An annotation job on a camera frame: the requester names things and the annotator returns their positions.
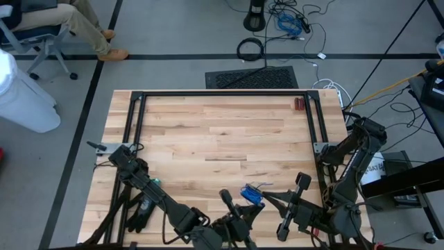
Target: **power strip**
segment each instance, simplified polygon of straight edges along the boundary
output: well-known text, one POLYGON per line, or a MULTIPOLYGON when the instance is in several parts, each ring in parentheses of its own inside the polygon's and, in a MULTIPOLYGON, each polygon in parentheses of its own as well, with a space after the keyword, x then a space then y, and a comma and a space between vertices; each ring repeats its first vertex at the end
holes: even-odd
POLYGON ((341 91, 337 90, 336 92, 338 93, 339 104, 341 104, 341 108, 344 108, 344 103, 342 102, 341 91))

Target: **blue cable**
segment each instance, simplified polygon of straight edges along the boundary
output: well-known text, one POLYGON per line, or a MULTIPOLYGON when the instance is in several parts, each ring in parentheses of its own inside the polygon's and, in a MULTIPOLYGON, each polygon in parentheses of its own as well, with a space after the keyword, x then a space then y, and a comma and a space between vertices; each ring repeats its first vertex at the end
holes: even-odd
POLYGON ((273 3, 268 5, 268 13, 275 17, 276 29, 279 31, 285 31, 290 36, 299 36, 302 33, 302 22, 292 15, 286 14, 285 10, 280 13, 272 12, 272 5, 273 3))
POLYGON ((277 22, 279 29, 287 32, 291 36, 298 36, 302 33, 302 23, 299 19, 296 19, 291 15, 281 13, 277 17, 277 22))

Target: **chair wheel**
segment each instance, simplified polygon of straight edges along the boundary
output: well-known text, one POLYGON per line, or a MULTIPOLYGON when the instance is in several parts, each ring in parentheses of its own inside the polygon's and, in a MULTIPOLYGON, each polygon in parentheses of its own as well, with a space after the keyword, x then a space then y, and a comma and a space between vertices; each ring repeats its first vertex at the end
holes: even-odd
POLYGON ((70 73, 69 77, 71 80, 77 80, 78 75, 76 73, 70 73))
POLYGON ((428 232, 424 234, 424 241, 429 244, 435 244, 436 243, 436 236, 433 232, 428 232))
POLYGON ((31 73, 31 74, 29 74, 29 77, 31 77, 33 80, 38 80, 39 78, 40 78, 40 76, 39 75, 37 75, 37 74, 34 74, 34 73, 31 73))

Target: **metal bracket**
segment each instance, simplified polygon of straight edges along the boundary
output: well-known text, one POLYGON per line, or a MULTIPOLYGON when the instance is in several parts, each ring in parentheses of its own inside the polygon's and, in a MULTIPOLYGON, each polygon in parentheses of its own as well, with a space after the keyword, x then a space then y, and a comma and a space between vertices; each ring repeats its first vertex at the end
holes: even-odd
POLYGON ((103 146, 106 149, 102 150, 96 148, 96 155, 102 156, 104 154, 114 153, 114 151, 116 151, 121 145, 125 145, 129 148, 133 143, 100 143, 100 146, 103 146))
POLYGON ((140 99, 143 95, 143 91, 133 91, 131 92, 131 101, 135 101, 137 99, 140 99))
POLYGON ((313 143, 314 153, 321 153, 324 146, 336 146, 339 142, 315 142, 313 143))
POLYGON ((307 90, 307 94, 311 97, 311 98, 313 98, 313 99, 315 99, 315 100, 317 100, 317 101, 319 101, 319 91, 318 90, 307 90))

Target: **butcher block tabletop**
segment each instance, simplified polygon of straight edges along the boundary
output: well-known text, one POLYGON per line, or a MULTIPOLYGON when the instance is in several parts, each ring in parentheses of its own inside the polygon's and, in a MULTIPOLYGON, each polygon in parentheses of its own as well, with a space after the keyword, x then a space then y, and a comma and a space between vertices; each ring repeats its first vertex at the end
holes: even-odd
MULTIPOLYGON (((114 91, 102 142, 122 142, 131 92, 114 91)), ((319 95, 328 139, 340 142, 347 136, 347 131, 336 91, 319 90, 319 95)), ((229 190, 233 203, 245 206, 248 202, 239 192, 246 183, 270 183, 272 185, 263 185, 261 189, 271 192, 294 190, 298 172, 311 176, 311 185, 302 194, 303 199, 322 206, 307 113, 295 110, 296 97, 148 97, 140 135, 144 149, 137 156, 148 163, 149 176, 159 178, 166 193, 179 203, 198 208, 212 221, 228 212, 219 190, 229 190)), ((314 102, 311 109, 320 141, 314 102)), ((138 112, 139 101, 135 106, 129 142, 133 141, 138 112)), ((107 159, 108 156, 98 157, 97 163, 107 159)), ((100 166, 94 171, 78 242, 89 238, 108 213, 116 170, 100 166)), ((133 188, 132 196, 138 192, 133 188)), ((280 242, 276 238, 276 229, 282 219, 270 203, 264 203, 266 206, 250 232, 258 247, 312 246, 310 236, 299 233, 294 223, 287 241, 280 242)), ((134 210, 135 207, 129 210, 128 217, 134 210)), ((361 211, 361 232, 370 240, 372 232, 365 206, 361 211)), ((162 244, 162 216, 163 212, 156 208, 141 233, 125 232, 123 245, 137 242, 141 247, 192 247, 191 243, 185 244, 181 240, 168 246, 162 244)), ((114 220, 111 242, 117 240, 119 220, 120 213, 114 220)), ((166 240, 176 236, 168 222, 165 230, 166 240)), ((327 241, 327 235, 322 232, 319 238, 327 241)))

